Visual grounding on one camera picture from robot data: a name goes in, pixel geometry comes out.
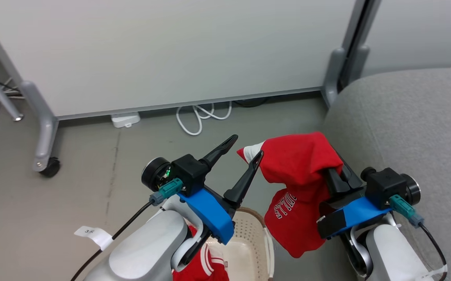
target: teal connector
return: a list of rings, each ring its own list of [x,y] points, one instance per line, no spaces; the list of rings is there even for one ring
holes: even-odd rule
[[[162,187],[159,188],[159,193],[165,199],[172,197],[173,195],[179,193],[182,190],[184,183],[180,178],[174,178],[169,183],[166,183]]]
[[[390,208],[406,217],[406,219],[409,219],[416,213],[416,210],[414,210],[413,206],[411,206],[401,196],[398,195],[390,197]]]

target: white partition board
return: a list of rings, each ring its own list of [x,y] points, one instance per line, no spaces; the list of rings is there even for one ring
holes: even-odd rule
[[[0,44],[54,114],[322,86],[350,0],[0,0]]]
[[[451,0],[383,0],[361,76],[451,66]]]

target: caster wheel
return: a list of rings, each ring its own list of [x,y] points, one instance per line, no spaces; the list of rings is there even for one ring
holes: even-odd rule
[[[48,159],[48,164],[46,165],[46,168],[43,171],[40,171],[40,174],[42,174],[47,178],[52,178],[57,174],[59,169],[61,169],[61,162],[59,161],[59,158],[50,157]]]

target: cable label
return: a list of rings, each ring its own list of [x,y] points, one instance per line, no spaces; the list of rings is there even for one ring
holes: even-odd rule
[[[100,246],[102,251],[104,251],[113,242],[112,236],[102,228],[82,226],[75,231],[74,235],[92,239],[95,244]]]

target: white power adapter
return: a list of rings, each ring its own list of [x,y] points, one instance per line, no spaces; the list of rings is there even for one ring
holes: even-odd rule
[[[133,124],[140,121],[138,112],[111,114],[112,124],[116,128],[130,128]]]

